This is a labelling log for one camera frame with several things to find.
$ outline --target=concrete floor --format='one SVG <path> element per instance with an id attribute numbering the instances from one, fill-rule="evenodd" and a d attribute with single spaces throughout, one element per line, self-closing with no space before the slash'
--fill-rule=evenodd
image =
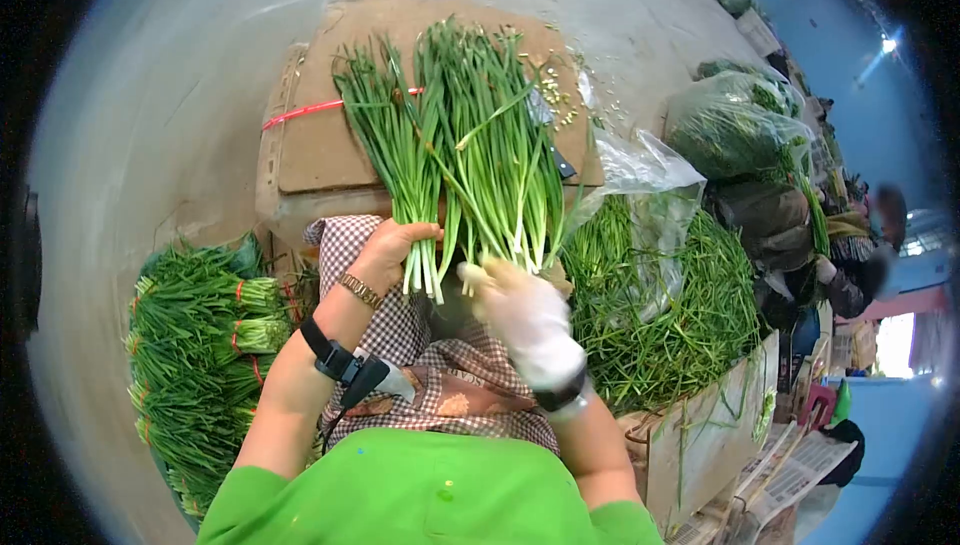
<path id="1" fill-rule="evenodd" d="M 30 367 L 59 452 L 116 541 L 193 540 L 126 394 L 134 278 L 177 233 L 216 243 L 257 221 L 265 102 L 285 48 L 309 40 L 330 1 L 110 0 L 61 63 L 30 169 L 44 249 Z M 714 0 L 474 1 L 558 23 L 655 133 L 697 64 L 757 60 Z"/>

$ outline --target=pink stool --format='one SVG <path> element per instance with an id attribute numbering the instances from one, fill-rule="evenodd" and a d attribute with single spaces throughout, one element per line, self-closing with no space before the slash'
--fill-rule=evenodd
<path id="1" fill-rule="evenodd" d="M 837 391 L 820 384 L 810 384 L 810 395 L 806 397 L 806 403 L 803 404 L 803 412 L 799 415 L 798 424 L 805 426 L 807 424 L 806 419 L 810 417 L 813 407 L 817 407 L 817 415 L 810 422 L 810 430 L 820 430 L 820 427 L 829 424 L 830 419 L 834 417 L 834 407 L 836 405 Z"/>

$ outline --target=white glove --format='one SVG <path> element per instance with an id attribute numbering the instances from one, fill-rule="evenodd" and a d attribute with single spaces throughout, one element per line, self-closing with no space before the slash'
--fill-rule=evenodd
<path id="1" fill-rule="evenodd" d="M 825 256 L 817 256 L 817 280 L 822 285 L 828 285 L 834 276 L 837 275 L 837 268 Z"/>
<path id="2" fill-rule="evenodd" d="M 572 380 L 587 353 L 570 337 L 570 310 L 556 288 L 504 260 L 483 267 L 461 263 L 460 277 L 474 288 L 479 317 L 503 341 L 513 367 L 530 388 L 552 390 Z"/>

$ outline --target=black wristband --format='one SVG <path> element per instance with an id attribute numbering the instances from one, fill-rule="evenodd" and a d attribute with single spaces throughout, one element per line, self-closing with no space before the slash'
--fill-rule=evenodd
<path id="1" fill-rule="evenodd" d="M 317 356 L 314 367 L 318 371 L 330 376 L 338 383 L 349 383 L 359 367 L 354 354 L 340 346 L 336 340 L 330 340 L 324 335 L 312 315 L 300 324 L 300 333 L 306 344 Z"/>
<path id="2" fill-rule="evenodd" d="M 539 406 L 547 412 L 554 412 L 575 401 L 587 384 L 586 367 L 584 363 L 573 378 L 554 390 L 535 390 L 534 397 Z"/>

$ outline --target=checkered apron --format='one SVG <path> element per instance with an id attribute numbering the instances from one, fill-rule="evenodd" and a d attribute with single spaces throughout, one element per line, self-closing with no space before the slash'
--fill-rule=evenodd
<path id="1" fill-rule="evenodd" d="M 319 249 L 319 297 L 323 299 L 356 260 L 383 221 L 375 215 L 322 218 L 303 231 Z M 384 297 L 360 346 L 398 366 L 414 385 L 414 401 L 374 391 L 349 410 L 330 437 L 330 446 L 370 427 L 519 438 L 559 454 L 557 438 L 536 410 L 533 392 L 510 365 L 499 340 L 470 320 L 456 338 L 431 342 L 431 303 L 418 294 L 404 302 L 395 287 Z M 339 413 L 337 385 L 323 412 L 324 424 Z"/>

